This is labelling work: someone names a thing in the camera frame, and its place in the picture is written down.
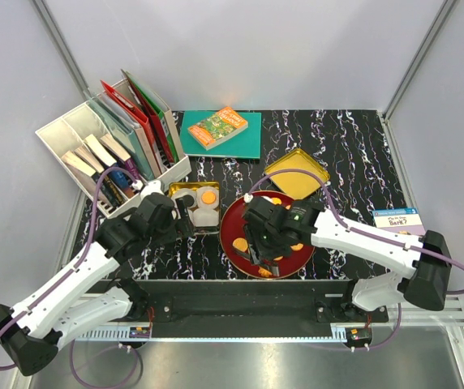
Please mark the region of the gold cookie tin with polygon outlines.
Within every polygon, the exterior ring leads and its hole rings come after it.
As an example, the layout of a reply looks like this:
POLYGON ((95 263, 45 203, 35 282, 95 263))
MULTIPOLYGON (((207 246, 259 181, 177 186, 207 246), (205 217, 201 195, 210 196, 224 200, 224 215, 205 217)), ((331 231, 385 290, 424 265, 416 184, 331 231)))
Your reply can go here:
MULTIPOLYGON (((196 191, 198 188, 200 188, 202 186, 212 186, 212 187, 216 187, 219 190, 219 206, 215 210, 219 212, 220 222, 219 222, 219 225, 217 227, 213 227, 213 228, 196 228, 195 227, 195 234, 196 235, 214 235, 214 234, 218 234, 220 224, 221 224, 221 211, 220 211, 221 199, 220 199, 220 186, 219 186, 218 182, 174 182, 174 183, 170 184, 169 196, 172 198, 173 194, 177 190, 179 190, 181 188, 188 188, 188 189, 192 189, 192 190, 196 191)), ((198 207, 196 206, 196 207, 190 209, 191 221, 192 221, 193 224, 194 224, 194 222, 193 222, 193 211, 195 209, 198 209, 198 207)))

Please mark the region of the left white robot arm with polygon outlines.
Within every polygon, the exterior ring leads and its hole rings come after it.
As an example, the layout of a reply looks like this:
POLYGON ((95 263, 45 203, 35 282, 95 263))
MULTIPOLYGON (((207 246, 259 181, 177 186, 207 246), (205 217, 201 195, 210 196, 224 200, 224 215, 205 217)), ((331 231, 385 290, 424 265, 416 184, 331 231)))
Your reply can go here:
POLYGON ((40 289, 13 306, 0 304, 0 345, 13 366, 31 376, 72 340, 101 324, 150 314, 148 293, 131 279, 119 280, 84 303, 78 300, 148 246, 193 234, 184 201, 162 193, 148 194, 138 207, 105 220, 78 255, 40 289))

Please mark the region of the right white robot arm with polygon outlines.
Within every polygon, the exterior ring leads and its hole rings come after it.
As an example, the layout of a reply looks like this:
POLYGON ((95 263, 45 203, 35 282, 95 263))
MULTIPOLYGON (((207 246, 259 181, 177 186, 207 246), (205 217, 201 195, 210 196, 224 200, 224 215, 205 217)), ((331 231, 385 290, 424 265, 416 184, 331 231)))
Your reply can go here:
POLYGON ((349 283, 340 303, 348 320, 359 321, 381 306, 404 301, 424 310, 445 308, 451 266, 441 252, 445 240, 439 233, 393 233, 343 219, 305 200, 284 206, 248 194, 245 201, 243 231, 250 262, 275 276, 280 273, 278 258, 290 256, 298 244, 338 250, 388 269, 349 283))

